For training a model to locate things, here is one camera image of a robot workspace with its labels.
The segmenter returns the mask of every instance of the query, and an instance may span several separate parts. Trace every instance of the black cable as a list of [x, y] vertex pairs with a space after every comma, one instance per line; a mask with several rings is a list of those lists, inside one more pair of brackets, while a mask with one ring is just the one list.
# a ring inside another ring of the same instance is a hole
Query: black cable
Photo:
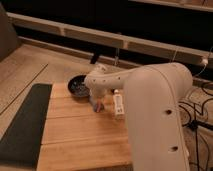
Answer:
[[28, 88], [28, 86], [47, 68], [49, 64], [46, 64], [34, 77], [33, 79], [15, 96], [15, 98], [2, 110], [0, 116], [15, 102], [16, 99]]
[[199, 134], [200, 138], [202, 139], [202, 141], [204, 142], [204, 144], [206, 145], [206, 149], [207, 149], [207, 160], [206, 160], [206, 167], [205, 167], [205, 171], [208, 171], [208, 167], [209, 167], [209, 160], [210, 160], [210, 148], [208, 143], [206, 142], [205, 138]]
[[[191, 105], [190, 103], [183, 102], [183, 101], [180, 101], [179, 103], [185, 104], [185, 105], [191, 107], [192, 109], [194, 109], [194, 108], [193, 108], [193, 105]], [[197, 110], [197, 109], [195, 109], [195, 110], [196, 110], [196, 112], [197, 112], [199, 115], [202, 115], [202, 112], [201, 112], [201, 111], [199, 111], [199, 110]]]
[[190, 103], [187, 103], [187, 102], [183, 102], [183, 101], [180, 101], [179, 103], [181, 104], [185, 104], [189, 107], [191, 107], [193, 110], [195, 110], [200, 116], [203, 116], [204, 115], [204, 110], [205, 110], [205, 114], [206, 114], [206, 119], [204, 120], [204, 122], [207, 122], [208, 121], [208, 117], [209, 117], [209, 114], [208, 114], [208, 110], [206, 110], [205, 106], [202, 106], [198, 103], [194, 103], [195, 105], [199, 106], [201, 108], [201, 111], [197, 110], [197, 108], [194, 109], [193, 105], [191, 105]]
[[[194, 107], [194, 120], [196, 121], [196, 104], [193, 105]], [[195, 146], [196, 146], [196, 156], [197, 156], [197, 171], [200, 171], [200, 158], [199, 158], [199, 147], [198, 147], [198, 134], [197, 129], [195, 129]]]
[[189, 117], [188, 121], [187, 121], [186, 123], [182, 124], [182, 126], [183, 126], [183, 127], [184, 127], [184, 126], [188, 126], [188, 125], [191, 123], [191, 121], [192, 121], [191, 114], [190, 114], [190, 112], [189, 112], [185, 107], [183, 107], [183, 106], [181, 106], [181, 105], [179, 105], [179, 107], [180, 107], [181, 109], [183, 109], [183, 110], [187, 113], [187, 115], [188, 115], [188, 117]]
[[201, 90], [202, 90], [204, 93], [206, 93], [207, 95], [213, 96], [212, 93], [209, 93], [208, 91], [205, 90], [205, 86], [208, 85], [208, 84], [212, 84], [212, 81], [203, 83], [203, 84], [201, 85]]
[[207, 100], [205, 100], [205, 101], [202, 103], [202, 105], [201, 105], [201, 113], [202, 113], [202, 115], [204, 115], [204, 109], [205, 109], [206, 103], [209, 102], [209, 101], [211, 101], [211, 100], [213, 100], [213, 98], [207, 99]]
[[190, 165], [195, 165], [195, 166], [197, 166], [197, 163], [195, 163], [195, 162], [189, 162], [189, 164], [190, 164]]

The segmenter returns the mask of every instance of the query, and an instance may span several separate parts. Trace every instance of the white cable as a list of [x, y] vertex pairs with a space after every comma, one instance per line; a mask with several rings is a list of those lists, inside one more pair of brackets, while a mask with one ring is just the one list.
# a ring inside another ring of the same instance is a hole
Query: white cable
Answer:
[[208, 55], [208, 58], [207, 59], [211, 59], [210, 57], [211, 57], [211, 53], [212, 53], [212, 50], [213, 50], [213, 46], [210, 48], [210, 50], [209, 50], [209, 55]]
[[179, 50], [179, 47], [176, 47], [176, 50], [175, 50], [174, 55], [173, 55], [173, 58], [170, 60], [170, 62], [174, 62], [174, 60], [175, 60], [175, 58], [177, 56], [178, 50]]
[[203, 69], [202, 69], [198, 74], [193, 75], [193, 77], [198, 77], [198, 76], [200, 76], [200, 74], [202, 74], [202, 73], [205, 71], [206, 66], [207, 66], [207, 65], [204, 65]]

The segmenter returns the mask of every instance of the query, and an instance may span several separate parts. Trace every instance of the small object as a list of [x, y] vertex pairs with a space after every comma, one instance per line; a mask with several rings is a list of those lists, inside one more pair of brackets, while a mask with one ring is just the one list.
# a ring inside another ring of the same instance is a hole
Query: small object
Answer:
[[84, 84], [86, 75], [78, 75], [68, 83], [68, 89], [74, 97], [89, 97], [89, 88]]
[[93, 111], [99, 113], [101, 110], [104, 110], [104, 105], [101, 102], [100, 99], [98, 99], [97, 101], [93, 100], [93, 98], [90, 96], [89, 98], [89, 102], [93, 107]]
[[114, 109], [115, 109], [115, 118], [123, 119], [124, 118], [123, 97], [118, 90], [114, 91], [113, 101], [114, 101]]

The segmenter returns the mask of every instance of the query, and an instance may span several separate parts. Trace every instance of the cable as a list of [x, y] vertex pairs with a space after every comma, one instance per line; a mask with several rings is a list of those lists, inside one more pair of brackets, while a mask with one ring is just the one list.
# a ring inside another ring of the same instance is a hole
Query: cable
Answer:
[[46, 64], [33, 79], [16, 95], [16, 97], [0, 112], [0, 116], [15, 102], [15, 100], [27, 89], [27, 87], [47, 68], [49, 64]]
[[191, 123], [191, 121], [192, 121], [191, 114], [190, 114], [190, 112], [189, 112], [185, 107], [183, 107], [183, 106], [181, 106], [181, 105], [179, 105], [179, 107], [182, 108], [182, 109], [187, 113], [187, 115], [188, 115], [188, 117], [189, 117], [188, 121], [187, 121], [186, 123], [182, 124], [182, 126], [183, 126], [183, 127], [184, 127], [184, 126], [188, 126], [188, 125]]
[[197, 166], [197, 163], [195, 163], [195, 162], [189, 162], [189, 164], [190, 164], [190, 165], [195, 165], [195, 166]]
[[208, 56], [208, 58], [207, 59], [210, 59], [210, 57], [211, 57], [211, 53], [212, 53], [212, 50], [213, 50], [213, 46], [210, 48], [210, 50], [209, 50], [209, 56]]
[[178, 53], [178, 49], [179, 49], [179, 47], [176, 48], [174, 55], [173, 55], [173, 58], [170, 60], [170, 62], [173, 62], [175, 60], [177, 53]]
[[199, 77], [200, 74], [202, 74], [202, 73], [205, 71], [206, 66], [207, 66], [207, 65], [204, 65], [203, 69], [202, 69], [198, 74], [193, 75], [193, 77]]
[[[193, 109], [193, 106], [191, 105], [191, 104], [189, 104], [189, 103], [187, 103], [187, 102], [183, 102], [183, 101], [180, 101], [179, 103], [182, 103], [182, 104], [185, 104], [185, 105], [187, 105], [187, 106], [189, 106], [189, 107], [191, 107], [192, 109]], [[197, 109], [195, 109], [196, 110], [196, 112], [199, 114], [199, 115], [202, 115], [202, 112], [200, 112], [199, 110], [197, 110]]]
[[208, 171], [208, 167], [209, 167], [209, 159], [210, 159], [210, 148], [208, 143], [206, 142], [205, 138], [199, 134], [200, 138], [202, 139], [202, 141], [204, 142], [204, 144], [206, 145], [206, 149], [207, 149], [207, 160], [206, 160], [206, 167], [205, 167], [205, 171]]
[[[193, 105], [194, 107], [194, 120], [197, 120], [196, 117], [196, 106], [195, 104]], [[197, 171], [200, 171], [200, 158], [199, 158], [199, 147], [198, 147], [198, 133], [197, 133], [197, 128], [195, 129], [195, 146], [196, 146], [196, 156], [197, 156]]]
[[[191, 105], [191, 104], [189, 104], [189, 103], [187, 103], [187, 102], [180, 101], [179, 103], [181, 103], [181, 104], [186, 104], [186, 105], [188, 105], [189, 107], [191, 107], [192, 109], [194, 109], [193, 105]], [[204, 112], [205, 112], [206, 118], [205, 118], [204, 122], [207, 122], [207, 121], [208, 121], [208, 118], [209, 118], [209, 113], [208, 113], [208, 110], [205, 108], [205, 106], [202, 107], [202, 105], [200, 105], [200, 104], [198, 104], [198, 103], [193, 103], [193, 104], [195, 104], [195, 105], [197, 105], [197, 106], [199, 106], [199, 107], [201, 108], [201, 111], [199, 111], [199, 110], [197, 110], [197, 108], [195, 108], [195, 111], [196, 111], [200, 116], [204, 116]]]
[[203, 84], [201, 85], [201, 90], [202, 90], [204, 93], [206, 93], [207, 95], [213, 96], [212, 93], [209, 93], [208, 91], [205, 90], [205, 86], [208, 85], [208, 84], [212, 84], [212, 81], [203, 83]]
[[207, 99], [207, 100], [205, 100], [202, 103], [202, 106], [201, 106], [201, 112], [202, 112], [202, 114], [204, 114], [204, 108], [205, 108], [206, 103], [209, 102], [209, 101], [211, 101], [211, 100], [213, 100], [213, 98]]

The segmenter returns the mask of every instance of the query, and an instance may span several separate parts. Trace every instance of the wood grain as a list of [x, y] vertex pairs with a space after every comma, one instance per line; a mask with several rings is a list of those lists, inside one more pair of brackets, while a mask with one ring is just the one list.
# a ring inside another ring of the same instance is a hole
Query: wood grain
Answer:
[[124, 120], [114, 116], [112, 95], [93, 111], [66, 83], [53, 85], [37, 171], [132, 171]]
[[107, 115], [56, 118], [46, 120], [42, 144], [116, 137], [127, 137], [123, 120]]
[[127, 138], [92, 139], [41, 147], [38, 171], [77, 171], [131, 164]]

